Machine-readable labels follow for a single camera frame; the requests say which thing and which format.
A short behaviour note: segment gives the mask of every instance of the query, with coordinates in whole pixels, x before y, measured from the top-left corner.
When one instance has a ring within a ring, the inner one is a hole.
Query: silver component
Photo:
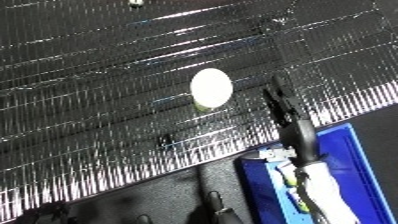
[[[259,151],[259,156],[261,159],[267,160],[267,162],[280,162],[288,158],[294,158],[297,154],[293,148],[285,149],[283,147],[277,147],[261,150]]]

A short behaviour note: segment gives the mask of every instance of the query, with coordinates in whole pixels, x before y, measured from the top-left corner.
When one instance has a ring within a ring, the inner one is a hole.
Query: blue container
[[[393,215],[350,124],[318,133],[321,152],[340,185],[341,195],[362,224],[395,224]],[[263,224],[310,224],[288,198],[278,163],[242,160],[249,199]]]

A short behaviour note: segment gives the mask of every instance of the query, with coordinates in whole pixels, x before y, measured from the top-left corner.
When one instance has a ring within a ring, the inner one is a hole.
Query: metallic mesh surface
[[[395,104],[397,44],[365,0],[1,1],[0,223],[276,139],[271,75],[317,126]],[[189,82],[209,67],[234,94],[200,113]]]

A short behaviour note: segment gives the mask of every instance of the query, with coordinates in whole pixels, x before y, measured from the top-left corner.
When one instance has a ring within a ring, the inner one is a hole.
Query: small black object
[[[296,151],[297,158],[292,162],[302,167],[319,161],[321,156],[314,125],[288,77],[273,76],[264,90],[264,98],[278,126],[282,145]]]
[[[243,224],[232,208],[226,208],[220,193],[212,191],[207,196],[207,207],[212,215],[212,224]]]
[[[158,146],[162,150],[169,151],[173,149],[173,145],[174,145],[174,139],[171,134],[165,134],[158,138]]]
[[[68,219],[69,206],[63,202],[45,203],[39,208],[28,209],[15,220],[15,224],[40,224],[40,223],[58,223],[58,224],[76,224]]]

